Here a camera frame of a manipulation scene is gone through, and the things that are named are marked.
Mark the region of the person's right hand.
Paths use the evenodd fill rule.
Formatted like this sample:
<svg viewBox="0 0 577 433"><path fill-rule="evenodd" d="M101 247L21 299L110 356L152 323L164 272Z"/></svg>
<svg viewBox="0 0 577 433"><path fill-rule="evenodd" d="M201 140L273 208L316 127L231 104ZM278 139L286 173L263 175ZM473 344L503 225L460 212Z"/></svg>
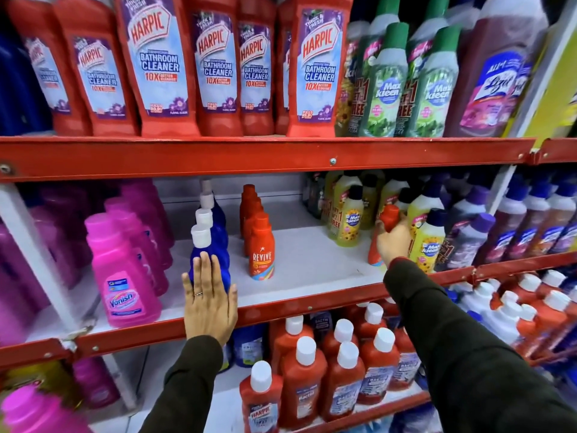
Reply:
<svg viewBox="0 0 577 433"><path fill-rule="evenodd" d="M399 219L401 218L406 218L406 216L400 213ZM387 269L391 267L393 260L408 257L410 242L411 235L409 238L377 238L377 249Z"/></svg>

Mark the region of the person's left hand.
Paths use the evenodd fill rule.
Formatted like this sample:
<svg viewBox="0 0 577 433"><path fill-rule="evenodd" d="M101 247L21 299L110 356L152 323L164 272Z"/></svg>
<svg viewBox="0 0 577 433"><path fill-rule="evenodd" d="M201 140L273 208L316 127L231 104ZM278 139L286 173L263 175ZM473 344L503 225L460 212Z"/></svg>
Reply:
<svg viewBox="0 0 577 433"><path fill-rule="evenodd" d="M202 297L202 253L193 260L194 284L192 305L184 307L186 339L208 335L224 346L230 339L237 321L227 321L228 294L221 279L220 263L215 255L212 261L213 298Z"/></svg>

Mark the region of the small red bottle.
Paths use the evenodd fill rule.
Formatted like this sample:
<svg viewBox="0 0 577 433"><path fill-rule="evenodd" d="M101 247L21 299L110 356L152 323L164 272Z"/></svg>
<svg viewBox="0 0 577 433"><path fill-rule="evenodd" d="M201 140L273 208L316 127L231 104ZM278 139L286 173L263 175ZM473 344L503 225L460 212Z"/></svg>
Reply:
<svg viewBox="0 0 577 433"><path fill-rule="evenodd" d="M383 261L377 249L377 237L380 232L390 232L398 224L400 209L394 204L385 205L383 211L377 216L376 223L371 235L371 245L368 253L368 263L374 267L383 265Z"/></svg>

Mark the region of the blue bottle white cap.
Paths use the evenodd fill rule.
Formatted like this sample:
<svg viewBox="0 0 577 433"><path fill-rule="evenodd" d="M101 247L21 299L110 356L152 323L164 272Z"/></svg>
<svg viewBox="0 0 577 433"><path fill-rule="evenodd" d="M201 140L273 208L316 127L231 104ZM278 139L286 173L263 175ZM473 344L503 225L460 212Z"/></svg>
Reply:
<svg viewBox="0 0 577 433"><path fill-rule="evenodd" d="M228 233L225 226L213 219L213 212L210 209L199 208L195 212L196 223L209 228L212 246L220 250L220 253L228 255Z"/></svg>
<svg viewBox="0 0 577 433"><path fill-rule="evenodd" d="M200 208L210 210L212 213L213 224L226 230L226 215L215 200L212 192L203 191L200 194Z"/></svg>
<svg viewBox="0 0 577 433"><path fill-rule="evenodd" d="M212 238L212 232L208 226L194 225L191 228L191 237L193 240L191 268L189 270L189 278L191 283L194 284L193 260L196 257L200 257L202 252L205 252L208 254L208 257L215 255L218 258L224 290L226 293L228 293L231 285L231 275L229 272L230 257L228 255L228 251L220 243L219 239Z"/></svg>
<svg viewBox="0 0 577 433"><path fill-rule="evenodd" d="M200 207L203 209L220 208L218 201L215 197L212 182L210 179L200 179Z"/></svg>

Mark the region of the person's right forearm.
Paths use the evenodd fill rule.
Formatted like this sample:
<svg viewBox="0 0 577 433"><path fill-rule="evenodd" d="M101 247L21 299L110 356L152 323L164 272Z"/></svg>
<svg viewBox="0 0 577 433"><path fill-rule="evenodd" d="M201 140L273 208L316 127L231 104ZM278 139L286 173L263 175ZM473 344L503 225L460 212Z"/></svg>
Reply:
<svg viewBox="0 0 577 433"><path fill-rule="evenodd" d="M444 433L577 433L577 412L509 345L397 257L384 284L425 368Z"/></svg>

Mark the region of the person's left forearm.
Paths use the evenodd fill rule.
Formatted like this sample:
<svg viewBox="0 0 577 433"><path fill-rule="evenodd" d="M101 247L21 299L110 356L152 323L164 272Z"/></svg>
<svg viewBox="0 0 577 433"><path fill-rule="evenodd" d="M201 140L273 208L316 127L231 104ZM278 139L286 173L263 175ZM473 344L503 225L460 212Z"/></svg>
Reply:
<svg viewBox="0 0 577 433"><path fill-rule="evenodd" d="M222 347L213 336L187 340L166 372L162 392L139 433L204 433L223 359Z"/></svg>

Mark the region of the blue bottle with pale label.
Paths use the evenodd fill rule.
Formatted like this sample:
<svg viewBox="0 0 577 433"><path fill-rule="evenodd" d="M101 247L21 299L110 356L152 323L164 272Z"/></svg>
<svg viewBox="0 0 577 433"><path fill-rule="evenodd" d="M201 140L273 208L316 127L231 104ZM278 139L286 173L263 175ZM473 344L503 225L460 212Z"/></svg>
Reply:
<svg viewBox="0 0 577 433"><path fill-rule="evenodd" d="M266 324L237 328L223 347L223 364L219 372L229 370L233 365L251 368L264 359L264 338Z"/></svg>

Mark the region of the row of pink bottles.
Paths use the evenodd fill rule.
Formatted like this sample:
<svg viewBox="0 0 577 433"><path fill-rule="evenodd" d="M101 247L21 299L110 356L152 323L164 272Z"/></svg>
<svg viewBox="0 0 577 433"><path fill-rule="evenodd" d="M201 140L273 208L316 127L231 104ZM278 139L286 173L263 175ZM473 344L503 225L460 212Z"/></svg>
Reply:
<svg viewBox="0 0 577 433"><path fill-rule="evenodd" d="M112 211L97 212L88 191L72 184L41 186L22 198L64 285L72 293L77 311L88 305L86 296L94 295L104 312L97 323L125 328L159 319L162 305L152 281L152 269L143 265L144 258L132 242L136 238L144 245L152 245L151 236L124 199ZM23 260L39 285L41 303L48 302L51 307L4 221L3 225L5 236L16 248L15 252L8 250L8 264L13 266L14 261Z"/></svg>

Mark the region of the group of red white-cap bottles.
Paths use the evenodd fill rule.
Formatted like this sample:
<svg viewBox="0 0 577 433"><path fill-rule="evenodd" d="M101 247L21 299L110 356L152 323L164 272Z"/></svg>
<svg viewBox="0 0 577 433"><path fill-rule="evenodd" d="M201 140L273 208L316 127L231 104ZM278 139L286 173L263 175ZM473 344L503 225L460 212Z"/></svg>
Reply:
<svg viewBox="0 0 577 433"><path fill-rule="evenodd" d="M270 362L255 363L240 383L243 433L331 422L412 385L421 360L406 329L392 325L399 313L366 302L343 316L320 347L302 315L272 322Z"/></svg>

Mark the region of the green cap cleaner bottle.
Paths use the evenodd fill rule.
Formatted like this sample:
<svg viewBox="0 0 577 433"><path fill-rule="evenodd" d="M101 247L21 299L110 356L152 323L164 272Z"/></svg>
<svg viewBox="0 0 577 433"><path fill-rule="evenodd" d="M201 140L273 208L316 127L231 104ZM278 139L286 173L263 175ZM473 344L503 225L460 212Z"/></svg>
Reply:
<svg viewBox="0 0 577 433"><path fill-rule="evenodd" d="M386 28L389 24L399 22L399 6L400 0L379 0L376 15L359 42L349 136L359 136L359 126L367 103L371 67L381 50Z"/></svg>
<svg viewBox="0 0 577 433"><path fill-rule="evenodd" d="M409 25L391 23L369 72L369 86L358 135L387 138L395 135L399 106L408 77L406 46Z"/></svg>
<svg viewBox="0 0 577 433"><path fill-rule="evenodd" d="M459 75L456 51L460 26L441 28L434 37L432 49L418 76L415 101L404 136L440 138L453 91Z"/></svg>
<svg viewBox="0 0 577 433"><path fill-rule="evenodd" d="M437 32L448 26L445 12L449 4L450 0L429 0L424 21L408 40L406 49L408 75L400 99L395 137L404 137L408 133L420 72L429 58Z"/></svg>

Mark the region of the group of orange white-cap bottles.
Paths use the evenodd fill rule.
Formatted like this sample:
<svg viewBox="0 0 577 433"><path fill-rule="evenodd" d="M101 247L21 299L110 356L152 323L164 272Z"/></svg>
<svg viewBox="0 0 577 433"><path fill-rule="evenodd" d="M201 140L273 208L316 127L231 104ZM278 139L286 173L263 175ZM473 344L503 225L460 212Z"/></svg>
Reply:
<svg viewBox="0 0 577 433"><path fill-rule="evenodd" d="M530 359L546 351L545 342L569 323L568 310L572 307L572 296L561 290L566 275L549 269L543 276L533 273L516 275L500 285L490 302L491 310L504 303L514 302L521 307L514 349L524 358Z"/></svg>

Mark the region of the large purple cleaner bottle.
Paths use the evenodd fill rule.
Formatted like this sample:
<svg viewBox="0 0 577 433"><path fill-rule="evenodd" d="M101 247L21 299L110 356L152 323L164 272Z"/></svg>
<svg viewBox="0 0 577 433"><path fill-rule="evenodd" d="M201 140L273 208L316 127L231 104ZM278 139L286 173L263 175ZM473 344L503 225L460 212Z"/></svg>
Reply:
<svg viewBox="0 0 577 433"><path fill-rule="evenodd" d="M541 0L485 1L460 57L444 137L502 136L501 118L545 19Z"/></svg>

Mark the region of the yellow shelf sign panel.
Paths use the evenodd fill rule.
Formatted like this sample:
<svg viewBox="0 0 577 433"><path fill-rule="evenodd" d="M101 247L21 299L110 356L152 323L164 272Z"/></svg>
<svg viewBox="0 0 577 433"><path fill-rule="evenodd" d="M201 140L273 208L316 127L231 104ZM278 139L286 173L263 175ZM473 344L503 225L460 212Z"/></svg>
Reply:
<svg viewBox="0 0 577 433"><path fill-rule="evenodd" d="M577 26L525 131L535 138L532 151L548 138L566 138L577 123Z"/></svg>

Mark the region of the dark blue bottles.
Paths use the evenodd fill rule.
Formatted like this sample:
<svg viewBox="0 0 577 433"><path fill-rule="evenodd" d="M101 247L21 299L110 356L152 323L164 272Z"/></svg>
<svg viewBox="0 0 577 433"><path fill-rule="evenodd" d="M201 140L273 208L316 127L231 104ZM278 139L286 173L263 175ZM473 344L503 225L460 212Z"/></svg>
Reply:
<svg viewBox="0 0 577 433"><path fill-rule="evenodd" d="M44 93L9 20L0 22L0 136L55 134Z"/></svg>

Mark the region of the white shelf upright post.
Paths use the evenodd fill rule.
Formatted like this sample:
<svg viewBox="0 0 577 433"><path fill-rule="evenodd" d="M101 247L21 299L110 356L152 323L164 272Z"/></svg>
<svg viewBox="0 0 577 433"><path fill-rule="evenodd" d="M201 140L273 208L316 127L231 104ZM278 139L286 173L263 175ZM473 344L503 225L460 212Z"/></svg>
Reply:
<svg viewBox="0 0 577 433"><path fill-rule="evenodd" d="M547 152L542 152L543 145L540 149L532 151L536 141L525 135L541 97L544 94L549 79L552 76L564 49L571 38L575 27L577 26L577 0L566 0L560 13L558 21L552 26L545 40L545 47L541 52L536 68L530 77L529 86L521 103L518 106L513 121L508 124L505 131L505 146L508 147L513 141L523 141L526 145L522 147L520 153L513 155L512 161L507 160L502 165L492 184L489 199L487 201L487 211L493 214L511 182L513 174L518 165L538 165L541 161L547 161Z"/></svg>
<svg viewBox="0 0 577 433"><path fill-rule="evenodd" d="M137 413L141 406L136 391L138 382L132 379L130 368L126 367L136 366L136 372L139 373L141 365L138 364L138 358L133 358L131 351L127 352L126 357L120 354L106 355L99 348L87 355L80 353L77 339L86 335L95 323L91 315L96 309L97 298L94 295L86 296L84 299L89 301L88 305L80 311L75 309L72 293L64 285L50 251L13 183L0 183L0 217L63 326L63 330L56 336L57 345L73 360L92 355L102 357L119 391L122 413L127 417Z"/></svg>

